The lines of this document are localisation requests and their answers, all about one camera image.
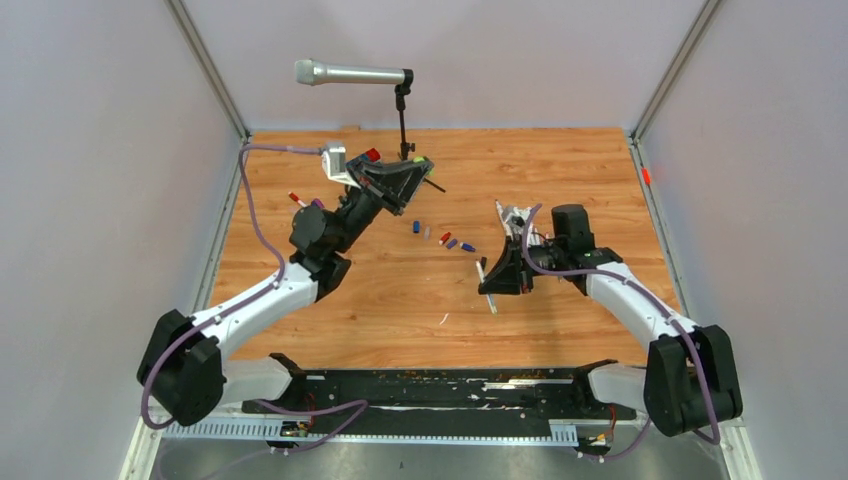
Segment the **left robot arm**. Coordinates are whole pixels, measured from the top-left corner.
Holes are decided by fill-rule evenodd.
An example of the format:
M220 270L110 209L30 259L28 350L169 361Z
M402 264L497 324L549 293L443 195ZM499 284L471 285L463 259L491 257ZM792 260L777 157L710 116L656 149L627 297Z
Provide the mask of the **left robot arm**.
M163 314L142 357L141 414L152 429L190 426L217 407L268 400L283 413L298 411L306 386L280 356L234 360L232 354L283 317L319 302L344 279L344 258L381 211L400 216L426 182L429 158L394 163L366 158L345 165L351 182L335 210L300 208L289 237L295 251L268 278L231 299L190 315Z

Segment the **white marker blue end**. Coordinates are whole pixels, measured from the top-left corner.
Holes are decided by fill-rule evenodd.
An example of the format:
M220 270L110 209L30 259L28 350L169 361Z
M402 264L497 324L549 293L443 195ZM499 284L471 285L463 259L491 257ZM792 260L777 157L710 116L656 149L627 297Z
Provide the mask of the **white marker blue end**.
M494 203L499 221L503 226L506 226L508 221L508 212L504 209L504 206L500 203L499 200L495 200Z

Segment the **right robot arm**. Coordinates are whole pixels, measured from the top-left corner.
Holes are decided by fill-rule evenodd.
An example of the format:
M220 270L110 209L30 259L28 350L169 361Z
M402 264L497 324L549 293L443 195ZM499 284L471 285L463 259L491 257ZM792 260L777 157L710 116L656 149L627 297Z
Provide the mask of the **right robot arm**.
M694 433L718 443L719 423L744 410L728 333L677 312L620 255L598 246L582 205L552 208L552 236L535 227L538 206L497 203L495 209L504 247L481 274L479 294L529 294L538 277L563 278L607 310L647 354L643 367L603 360L578 368L570 392L575 411L592 418L616 404L644 413L667 437Z

